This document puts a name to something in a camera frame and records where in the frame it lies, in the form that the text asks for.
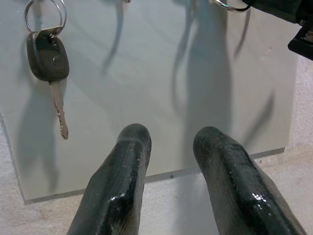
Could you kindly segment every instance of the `key fob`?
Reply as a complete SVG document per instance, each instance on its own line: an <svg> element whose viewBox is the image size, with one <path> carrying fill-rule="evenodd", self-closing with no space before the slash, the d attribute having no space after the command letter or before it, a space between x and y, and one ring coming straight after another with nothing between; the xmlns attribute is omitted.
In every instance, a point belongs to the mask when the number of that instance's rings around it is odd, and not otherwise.
<svg viewBox="0 0 313 235"><path fill-rule="evenodd" d="M33 74L42 81L56 82L69 73L67 53L55 35L61 26L31 32L27 37L27 56Z"/></svg>

